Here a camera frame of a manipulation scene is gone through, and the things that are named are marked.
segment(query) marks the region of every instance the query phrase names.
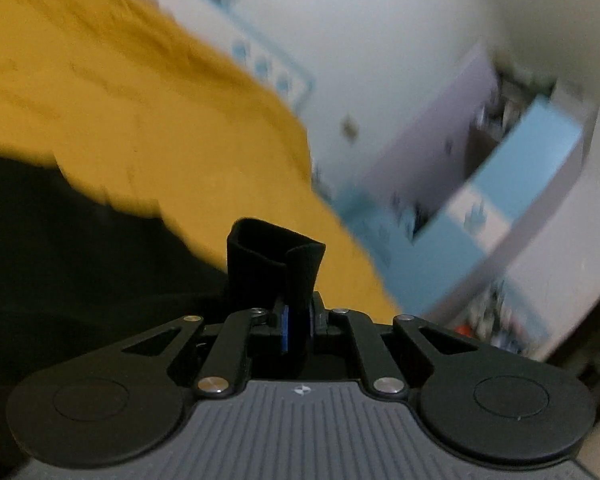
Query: blue dot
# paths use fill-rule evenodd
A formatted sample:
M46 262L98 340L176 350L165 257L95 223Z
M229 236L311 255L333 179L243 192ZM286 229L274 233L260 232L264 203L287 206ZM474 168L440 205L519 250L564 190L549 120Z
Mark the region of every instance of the blue dot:
M291 81L285 75L281 75L276 81L276 90L279 94L287 95L291 90Z
M269 61L261 57L256 61L254 70L258 79L267 79L269 77Z
M237 62L245 64L249 55L249 45L244 41L236 41L231 52Z

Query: yellow fabric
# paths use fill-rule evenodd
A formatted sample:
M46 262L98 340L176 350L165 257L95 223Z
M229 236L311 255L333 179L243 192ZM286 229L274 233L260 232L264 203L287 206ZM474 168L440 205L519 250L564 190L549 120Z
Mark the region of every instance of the yellow fabric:
M225 265L251 216L327 245L317 290L378 322L396 309L310 187L306 134L275 94L143 0L0 0L0 155L58 164L99 202L161 214Z

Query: wrinkled yellow fabric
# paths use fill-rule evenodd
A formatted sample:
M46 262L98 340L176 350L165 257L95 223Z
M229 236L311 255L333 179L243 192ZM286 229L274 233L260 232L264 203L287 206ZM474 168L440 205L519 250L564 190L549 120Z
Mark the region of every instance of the wrinkled yellow fabric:
M0 155L160 214L224 267L238 218L327 245L329 308L396 314L368 258L310 186L306 134L273 92L143 0L0 0Z

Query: yellow garment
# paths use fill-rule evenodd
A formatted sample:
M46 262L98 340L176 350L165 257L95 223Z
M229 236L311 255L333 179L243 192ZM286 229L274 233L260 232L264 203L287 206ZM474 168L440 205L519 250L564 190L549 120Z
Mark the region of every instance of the yellow garment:
M224 267L250 216L326 243L328 308L396 314L362 250L311 190L301 124L273 92L143 0L0 0L0 155L160 214Z

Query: silver screw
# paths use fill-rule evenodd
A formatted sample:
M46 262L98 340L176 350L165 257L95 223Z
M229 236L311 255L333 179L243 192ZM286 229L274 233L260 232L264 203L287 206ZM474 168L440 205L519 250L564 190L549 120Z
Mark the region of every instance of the silver screw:
M374 381L374 388L384 394L398 394L404 388L404 383L395 377L380 377Z
M198 389L208 394L221 394L229 387L229 381L222 377L205 377L198 381Z

